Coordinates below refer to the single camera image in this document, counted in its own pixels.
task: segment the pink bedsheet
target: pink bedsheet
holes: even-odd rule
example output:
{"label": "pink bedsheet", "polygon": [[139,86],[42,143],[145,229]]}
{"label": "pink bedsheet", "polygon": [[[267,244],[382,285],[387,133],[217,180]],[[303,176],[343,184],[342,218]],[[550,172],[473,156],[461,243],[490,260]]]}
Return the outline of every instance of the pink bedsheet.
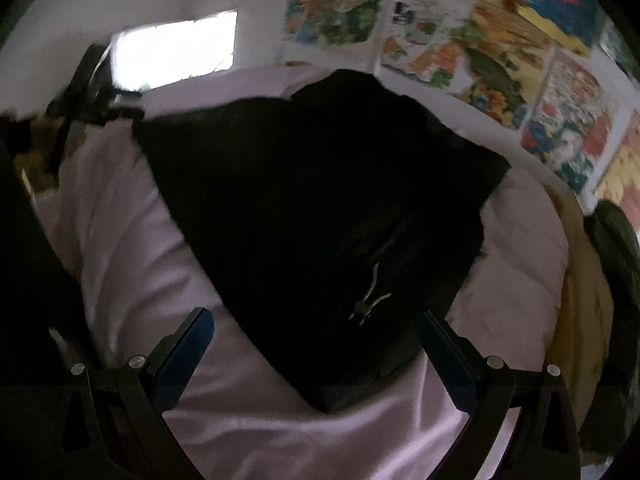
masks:
{"label": "pink bedsheet", "polygon": [[[206,76],[150,92],[145,106],[158,114],[194,102],[288,95],[322,74],[313,67],[272,67]],[[355,408],[324,415],[309,407],[222,305],[174,225],[127,121],[89,134],[63,165],[60,190],[38,211],[54,248],[81,280],[105,365],[147,354],[194,307],[212,310],[212,345],[179,405],[164,415],[205,478],[424,480],[462,430],[466,415],[425,356]],[[487,201],[482,221],[482,255],[448,321],[482,354],[540,370],[567,260],[562,225],[542,187],[518,169]],[[511,410],[479,479],[491,478],[516,415]]]}

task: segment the black object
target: black object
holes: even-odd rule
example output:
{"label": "black object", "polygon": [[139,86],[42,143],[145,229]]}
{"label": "black object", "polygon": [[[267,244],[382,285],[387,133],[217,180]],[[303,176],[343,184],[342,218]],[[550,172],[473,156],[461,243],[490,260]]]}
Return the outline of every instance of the black object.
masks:
{"label": "black object", "polygon": [[626,440],[625,445],[620,449],[615,460],[611,463],[607,471],[600,480],[628,480],[638,478],[640,472],[640,420],[631,435]]}
{"label": "black object", "polygon": [[584,229],[595,248],[613,298],[609,355],[580,428],[583,450],[615,456],[640,416],[640,246],[625,213],[598,203]]}
{"label": "black object", "polygon": [[422,351],[417,318],[447,313],[481,249],[479,211],[510,167],[349,70],[290,101],[241,100],[133,131],[225,306],[323,412]]}
{"label": "black object", "polygon": [[31,119],[13,121],[0,116],[0,142],[4,142],[11,157],[27,153],[32,146]]}
{"label": "black object", "polygon": [[161,413],[178,403],[213,329],[210,311],[197,308],[148,359],[134,356],[118,370],[74,366],[50,478],[201,479]]}
{"label": "black object", "polygon": [[119,97],[139,98],[142,94],[114,88],[110,52],[110,45],[89,46],[69,85],[47,107],[47,116],[65,118],[46,168],[47,173],[53,173],[56,178],[73,121],[104,126],[120,117],[134,120],[144,117],[141,109],[118,103]]}
{"label": "black object", "polygon": [[[49,245],[2,139],[0,204],[0,387],[62,384],[64,368],[48,327],[69,342],[91,341],[82,292]],[[0,399],[0,416],[3,411]]]}
{"label": "black object", "polygon": [[559,369],[524,372],[484,359],[430,312],[418,334],[457,409],[470,416],[428,480],[474,480],[510,408],[521,408],[520,416],[494,480],[580,479],[577,428]]}

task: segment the clothing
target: clothing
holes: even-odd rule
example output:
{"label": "clothing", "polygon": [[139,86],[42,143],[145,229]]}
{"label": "clothing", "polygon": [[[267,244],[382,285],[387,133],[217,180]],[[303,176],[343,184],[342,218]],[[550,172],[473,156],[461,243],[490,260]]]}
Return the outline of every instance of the clothing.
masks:
{"label": "clothing", "polygon": [[[417,318],[446,316],[481,249],[480,208],[509,167],[349,70],[290,100],[240,100],[133,132],[225,306],[323,412],[423,352]],[[430,186],[437,178],[447,186]],[[376,266],[368,304],[389,297],[363,319],[355,305]]]}
{"label": "clothing", "polygon": [[[256,89],[286,95],[290,85],[316,76],[308,67],[270,67],[193,83],[200,104],[214,107],[255,96]],[[159,110],[155,96],[169,105],[174,91],[184,98],[188,83],[148,92],[146,105]],[[205,478],[424,480],[460,434],[467,417],[424,355],[356,408],[335,415],[311,409],[222,304],[172,221],[127,121],[91,129],[60,178],[39,211],[56,251],[82,282],[86,317],[107,367],[150,352],[195,306],[212,310],[212,344],[178,406],[163,415]],[[518,169],[508,171],[481,216],[482,257],[447,321],[482,355],[541,370],[566,266],[562,224],[542,187]],[[511,410],[478,480],[492,477],[516,416]]]}
{"label": "clothing", "polygon": [[593,401],[607,359],[613,300],[600,259],[582,226],[584,218],[571,192],[546,187],[569,243],[562,306],[546,363],[562,370],[575,422],[580,428]]}
{"label": "clothing", "polygon": [[599,202],[584,227],[600,256],[614,313],[609,357],[580,429],[580,446],[615,456],[640,415],[640,247],[625,214],[612,202]]}

